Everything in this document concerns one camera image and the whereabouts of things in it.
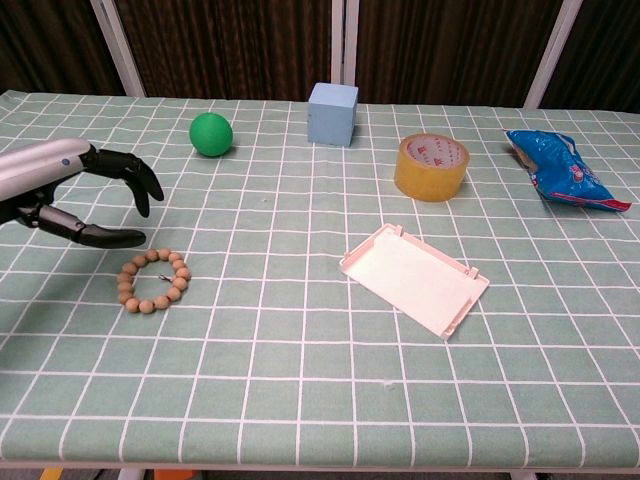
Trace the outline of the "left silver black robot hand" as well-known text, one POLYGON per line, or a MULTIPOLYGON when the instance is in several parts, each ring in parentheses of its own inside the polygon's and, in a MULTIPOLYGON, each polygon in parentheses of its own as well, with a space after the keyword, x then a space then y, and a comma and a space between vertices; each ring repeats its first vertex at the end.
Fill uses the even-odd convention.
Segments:
POLYGON ((82 138, 55 139, 1 155, 1 222, 17 221, 94 248, 144 244, 146 236, 140 231, 86 224, 52 206, 57 186, 83 172, 125 181, 143 217, 150 214, 151 198, 164 199, 155 173, 134 154, 97 149, 82 138))

